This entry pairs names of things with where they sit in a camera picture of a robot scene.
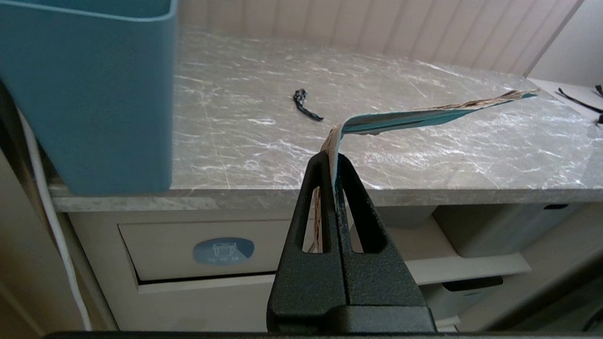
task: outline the gray marble surface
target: gray marble surface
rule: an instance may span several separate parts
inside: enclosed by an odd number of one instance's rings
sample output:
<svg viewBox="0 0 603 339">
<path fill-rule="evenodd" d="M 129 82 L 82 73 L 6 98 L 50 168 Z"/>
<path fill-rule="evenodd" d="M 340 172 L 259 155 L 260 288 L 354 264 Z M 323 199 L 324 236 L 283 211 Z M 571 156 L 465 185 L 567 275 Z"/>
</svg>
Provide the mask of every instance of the gray marble surface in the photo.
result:
<svg viewBox="0 0 603 339">
<path fill-rule="evenodd" d="M 350 116 L 535 88 L 517 75 L 180 33 L 171 189 L 75 197 L 55 184 L 58 210 L 289 208 L 308 159 Z M 324 121 L 296 111 L 291 96 L 302 87 Z M 445 125 L 347 135 L 341 152 L 377 205 L 603 200 L 603 130 L 543 91 Z"/>
</svg>

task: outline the drawer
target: drawer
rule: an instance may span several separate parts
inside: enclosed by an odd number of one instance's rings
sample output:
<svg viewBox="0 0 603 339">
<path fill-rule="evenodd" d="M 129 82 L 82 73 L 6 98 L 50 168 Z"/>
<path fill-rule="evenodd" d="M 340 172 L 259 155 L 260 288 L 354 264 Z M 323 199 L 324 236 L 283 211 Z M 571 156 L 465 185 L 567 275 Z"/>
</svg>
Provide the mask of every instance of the drawer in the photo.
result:
<svg viewBox="0 0 603 339">
<path fill-rule="evenodd" d="M 276 271 L 290 222 L 120 223 L 119 231 L 139 279 L 152 281 Z M 308 227 L 305 250 L 312 236 Z"/>
<path fill-rule="evenodd" d="M 273 277 L 141 285 L 120 301 L 116 318 L 123 331 L 266 332 Z"/>
</svg>

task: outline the blue label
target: blue label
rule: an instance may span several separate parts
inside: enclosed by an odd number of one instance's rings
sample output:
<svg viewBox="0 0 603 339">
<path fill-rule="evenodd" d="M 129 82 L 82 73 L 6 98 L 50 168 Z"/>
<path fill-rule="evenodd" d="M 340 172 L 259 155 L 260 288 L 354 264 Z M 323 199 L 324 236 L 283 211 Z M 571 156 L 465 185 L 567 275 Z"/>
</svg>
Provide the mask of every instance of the blue label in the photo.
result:
<svg viewBox="0 0 603 339">
<path fill-rule="evenodd" d="M 235 265 L 251 258 L 253 241 L 241 238 L 218 238 L 195 245 L 192 257 L 196 262 L 207 265 Z"/>
</svg>

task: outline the blue plastic bin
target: blue plastic bin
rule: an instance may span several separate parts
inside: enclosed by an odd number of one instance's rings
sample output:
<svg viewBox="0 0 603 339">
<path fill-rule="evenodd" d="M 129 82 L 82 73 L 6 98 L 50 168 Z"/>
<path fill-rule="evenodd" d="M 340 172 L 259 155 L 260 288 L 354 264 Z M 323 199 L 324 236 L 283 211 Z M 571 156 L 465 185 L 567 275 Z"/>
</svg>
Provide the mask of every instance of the blue plastic bin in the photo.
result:
<svg viewBox="0 0 603 339">
<path fill-rule="evenodd" d="M 177 0 L 0 0 L 0 80 L 69 190 L 171 183 Z"/>
</svg>

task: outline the black cord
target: black cord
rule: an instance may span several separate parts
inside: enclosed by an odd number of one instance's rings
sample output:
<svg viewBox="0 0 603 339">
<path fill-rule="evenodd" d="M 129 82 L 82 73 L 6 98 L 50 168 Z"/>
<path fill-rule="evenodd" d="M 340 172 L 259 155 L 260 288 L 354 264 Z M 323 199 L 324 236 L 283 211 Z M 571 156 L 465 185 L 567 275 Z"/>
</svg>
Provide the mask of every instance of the black cord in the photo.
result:
<svg viewBox="0 0 603 339">
<path fill-rule="evenodd" d="M 585 104 L 585 103 L 583 103 L 582 101 L 580 101 L 580 100 L 578 100 L 578 99 L 574 99 L 574 98 L 570 97 L 569 95 L 567 95 L 567 94 L 563 93 L 563 91 L 561 90 L 561 87 L 559 87 L 559 88 L 557 89 L 557 91 L 559 91 L 559 95 L 561 95 L 561 96 L 562 96 L 562 97 L 564 97 L 565 99 L 568 99 L 568 100 L 570 100 L 570 101 L 573 101 L 574 103 L 577 103 L 577 104 L 579 104 L 579 105 L 582 105 L 582 106 L 584 106 L 584 107 L 586 107 L 586 108 L 588 108 L 588 109 L 592 109 L 592 110 L 594 110 L 595 112 L 597 112 L 597 113 L 599 113 L 599 114 L 603 113 L 603 109 L 598 109 L 597 107 L 593 107 L 593 106 L 591 106 L 591 105 L 589 105 L 589 104 Z"/>
<path fill-rule="evenodd" d="M 297 106 L 297 109 L 299 109 L 300 112 L 309 116 L 313 120 L 322 121 L 323 117 L 318 116 L 317 114 L 312 113 L 312 112 L 308 111 L 305 107 L 303 107 L 303 104 L 306 102 L 307 96 L 308 96 L 308 92 L 303 88 L 298 89 L 295 92 L 295 94 L 293 95 L 293 101 L 295 101 L 295 105 Z"/>
</svg>

